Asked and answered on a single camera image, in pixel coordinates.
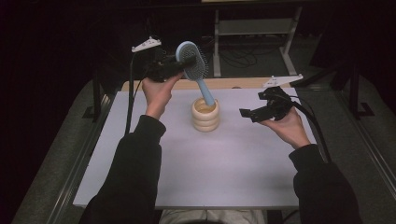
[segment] black jacket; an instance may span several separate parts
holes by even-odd
[[[165,130],[158,120],[140,117],[134,132],[120,140],[106,181],[79,223],[152,222]],[[361,223],[352,188],[335,164],[324,163],[316,145],[293,151],[290,159],[298,171],[294,189],[302,223]]]

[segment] white tabletop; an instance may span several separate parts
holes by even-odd
[[[283,89],[296,95],[293,88]],[[268,128],[242,118],[239,108],[266,105],[263,89],[211,90],[220,106],[220,125],[200,133],[191,125],[191,104],[198,90],[172,91],[161,117],[166,133],[161,140],[163,161],[157,208],[284,208],[298,206],[292,179],[296,174],[291,146]],[[91,161],[73,202],[86,206],[103,185],[118,142],[123,137],[128,92],[118,92]],[[144,114],[146,100],[139,91],[131,130]],[[304,114],[308,137],[316,143]]]

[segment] hair brush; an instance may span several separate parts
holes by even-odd
[[[204,55],[202,55],[201,51],[198,50],[194,43],[190,41],[181,43],[176,50],[176,60],[183,63],[191,57],[195,57],[196,63],[184,68],[184,77],[188,80],[196,81],[202,95],[204,96],[205,103],[207,105],[213,105],[215,100],[204,83],[204,77],[208,73],[207,62]]]

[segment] person's left hand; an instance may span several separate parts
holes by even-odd
[[[148,107],[146,115],[155,119],[160,119],[169,100],[172,98],[171,90],[175,83],[183,77],[184,72],[177,74],[177,76],[170,77],[165,82],[155,82],[146,77],[143,79],[143,92],[146,96]]]
[[[304,129],[303,121],[297,113],[295,107],[292,107],[281,120],[263,120],[260,124],[272,129],[283,141],[291,144],[294,149],[311,144]]]

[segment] black cable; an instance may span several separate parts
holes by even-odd
[[[137,83],[136,90],[134,91],[134,98],[136,98],[137,90],[139,89],[140,84],[142,83],[142,81],[143,81],[143,78],[139,81],[139,83]]]
[[[311,113],[312,113],[312,116],[314,117],[314,118],[316,118],[317,116],[315,115],[315,113],[314,113],[314,109],[312,109],[312,106],[305,100],[305,99],[303,99],[303,98],[300,98],[300,97],[298,97],[298,96],[291,96],[291,97],[293,97],[293,98],[297,98],[297,99],[299,99],[299,100],[301,100],[301,101],[303,101],[306,105],[308,105],[308,107],[309,107],[309,110],[311,110]]]
[[[324,141],[323,133],[320,129],[318,121],[315,119],[315,117],[313,117],[311,114],[309,114],[309,112],[302,105],[298,104],[297,102],[292,102],[292,103],[296,108],[298,108],[301,112],[303,112],[307,118],[309,118],[312,121],[315,128],[317,129],[320,142],[323,146],[323,151],[324,151],[326,160],[327,160],[327,162],[332,162],[332,158],[330,156],[329,149],[327,149],[327,145],[326,145],[326,142]]]
[[[275,97],[277,97],[277,98],[280,98],[280,99],[282,99],[282,100],[284,100],[284,101],[287,101],[287,102],[291,103],[291,104],[294,105],[297,109],[299,109],[301,112],[303,112],[303,114],[305,114],[305,116],[306,116],[309,120],[311,120],[311,122],[312,122],[312,123],[314,124],[314,126],[315,126],[315,129],[316,129],[317,132],[318,132],[318,137],[319,137],[320,142],[321,142],[321,144],[322,144],[322,146],[323,146],[323,151],[324,151],[324,154],[325,154],[326,161],[327,161],[327,162],[332,162],[332,158],[331,158],[331,156],[330,156],[329,149],[327,148],[326,142],[324,141],[323,133],[322,133],[322,131],[321,131],[321,129],[320,129],[320,126],[319,126],[318,121],[317,121],[317,119],[315,118],[315,116],[311,115],[311,114],[309,113],[309,111],[306,110],[306,109],[305,109],[302,105],[300,105],[299,103],[297,103],[297,102],[295,102],[295,101],[291,101],[290,99],[288,99],[288,98],[286,98],[286,97],[284,97],[284,96],[282,96],[282,95],[278,95],[278,94],[268,94],[268,95],[275,96]]]
[[[134,56],[132,57],[131,63],[129,64],[129,69],[130,69],[129,100],[128,100],[128,112],[127,112],[128,114],[126,115],[126,125],[125,125],[124,135],[128,134],[131,129],[131,118],[132,118],[132,112],[134,110],[134,70],[133,70]]]
[[[271,53],[271,52],[273,52],[273,51],[275,51],[276,49],[279,49],[279,47],[281,47],[281,45],[279,45],[279,46],[276,46],[275,48],[273,48],[273,49],[270,49],[269,51],[265,51],[265,52],[255,52],[261,45],[262,45],[262,43],[263,43],[263,41],[262,42],[259,42],[257,45],[255,45],[255,46],[253,46],[250,50],[248,50],[248,51],[243,51],[243,50],[233,50],[233,49],[230,49],[231,48],[231,44],[229,44],[228,42],[226,42],[226,45],[227,45],[227,51],[229,51],[230,52],[230,54],[234,57],[234,59],[231,59],[230,57],[227,57],[227,56],[225,56],[223,53],[219,53],[219,56],[220,56],[220,58],[224,61],[224,62],[226,62],[228,65],[230,65],[230,66],[232,66],[232,67],[236,67],[236,68],[247,68],[247,67],[250,67],[250,66],[252,66],[252,65],[255,65],[255,64],[257,64],[257,61],[258,61],[258,59],[257,59],[257,55],[265,55],[265,54],[268,54],[268,53]],[[245,63],[243,63],[243,62],[239,62],[239,61],[237,61],[237,60],[241,60],[241,59],[243,59],[243,60],[245,60],[246,62]]]

